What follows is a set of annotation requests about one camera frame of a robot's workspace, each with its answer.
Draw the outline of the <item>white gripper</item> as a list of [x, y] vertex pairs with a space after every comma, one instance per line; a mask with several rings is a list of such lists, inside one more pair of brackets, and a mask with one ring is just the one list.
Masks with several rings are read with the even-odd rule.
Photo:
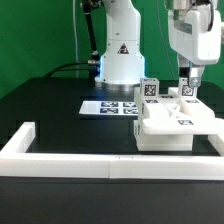
[[178, 74], [188, 78], [189, 86], [198, 88], [205, 67], [216, 64], [221, 52], [221, 16], [214, 10], [212, 29], [209, 8], [188, 10], [185, 15], [174, 19], [174, 12], [168, 11], [168, 33], [170, 47], [178, 53]]

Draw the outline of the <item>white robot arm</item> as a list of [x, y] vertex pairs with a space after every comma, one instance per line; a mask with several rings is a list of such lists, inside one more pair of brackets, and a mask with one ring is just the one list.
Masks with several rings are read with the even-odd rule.
[[[218, 0], [164, 0], [170, 47], [177, 52], [179, 76], [190, 87], [201, 85], [204, 68], [218, 62], [224, 42], [224, 22]], [[106, 51], [97, 51], [91, 12], [106, 10]], [[141, 15], [131, 0], [82, 0], [92, 55], [99, 62], [98, 85], [134, 86], [145, 77], [140, 53]]]

